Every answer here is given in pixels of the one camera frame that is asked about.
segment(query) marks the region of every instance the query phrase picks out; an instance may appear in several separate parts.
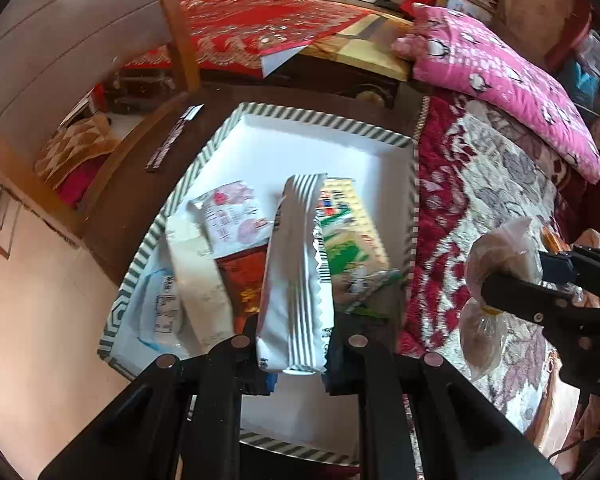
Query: penguin print pillow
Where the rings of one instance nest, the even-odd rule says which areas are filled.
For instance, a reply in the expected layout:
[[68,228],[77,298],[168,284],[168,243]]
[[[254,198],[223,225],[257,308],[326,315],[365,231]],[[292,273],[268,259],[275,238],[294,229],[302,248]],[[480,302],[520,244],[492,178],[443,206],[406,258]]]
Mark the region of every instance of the penguin print pillow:
[[529,63],[478,20],[413,4],[413,35],[426,43],[417,80],[487,101],[531,128],[588,182],[600,179],[600,154],[560,83]]

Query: screw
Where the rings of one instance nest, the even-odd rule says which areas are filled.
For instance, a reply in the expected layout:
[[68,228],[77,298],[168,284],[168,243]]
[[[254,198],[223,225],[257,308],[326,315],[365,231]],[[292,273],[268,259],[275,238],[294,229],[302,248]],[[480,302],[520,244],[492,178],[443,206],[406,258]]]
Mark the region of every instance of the screw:
[[593,346],[593,341],[590,337],[583,336],[580,339],[578,339],[578,346],[583,350],[591,350],[591,347]]
[[369,339],[362,334],[354,334],[349,337],[349,344],[353,346],[353,348],[364,348],[367,343],[369,343]]
[[438,368],[442,366],[442,363],[445,362],[445,359],[438,352],[428,352],[424,354],[424,362],[429,366],[433,366]]
[[162,354],[155,361],[159,368],[171,368],[176,364],[176,356],[173,354]]
[[247,348],[251,343],[251,339],[245,335],[237,335],[231,339],[231,346],[234,348]]

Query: brown table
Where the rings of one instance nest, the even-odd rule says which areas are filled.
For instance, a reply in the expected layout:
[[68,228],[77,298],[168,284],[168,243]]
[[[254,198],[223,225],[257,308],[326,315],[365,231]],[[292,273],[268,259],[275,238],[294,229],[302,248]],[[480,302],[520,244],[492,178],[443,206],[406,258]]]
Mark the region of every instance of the brown table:
[[[87,218],[85,245],[114,283],[120,283],[149,225],[167,196],[205,143],[240,102],[263,102],[330,114],[375,124],[410,136],[420,111],[421,95],[405,89],[401,104],[387,110],[337,95],[291,88],[232,86],[207,83],[166,114],[132,148],[109,180],[97,206]],[[187,106],[204,104],[187,123],[160,170],[144,166]]]

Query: white tray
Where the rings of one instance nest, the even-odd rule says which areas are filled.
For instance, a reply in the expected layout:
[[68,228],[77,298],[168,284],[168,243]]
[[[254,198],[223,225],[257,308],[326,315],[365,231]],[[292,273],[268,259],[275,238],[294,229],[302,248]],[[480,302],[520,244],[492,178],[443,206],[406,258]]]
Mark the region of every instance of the white tray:
[[[101,358],[132,378],[158,357],[134,332],[140,296],[135,289],[142,275],[168,258],[160,240],[167,216],[186,212],[189,199],[210,189],[244,180],[272,219],[286,179],[296,173],[353,178],[392,266],[409,272],[418,203],[414,140],[322,112],[242,103],[187,169],[146,234],[107,319],[98,348]],[[404,298],[398,287],[379,301],[371,306],[399,324]],[[199,350],[189,348],[189,353]],[[357,401],[329,397],[318,375],[279,374],[271,396],[243,397],[240,425],[246,444],[320,462],[355,462]]]

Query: beige floor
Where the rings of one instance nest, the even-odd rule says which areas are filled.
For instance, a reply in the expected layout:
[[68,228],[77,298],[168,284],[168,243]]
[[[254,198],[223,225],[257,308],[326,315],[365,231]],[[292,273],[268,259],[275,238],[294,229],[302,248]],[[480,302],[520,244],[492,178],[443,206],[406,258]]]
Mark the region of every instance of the beige floor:
[[87,251],[21,211],[0,257],[0,449],[25,480],[127,384],[96,355],[116,289]]

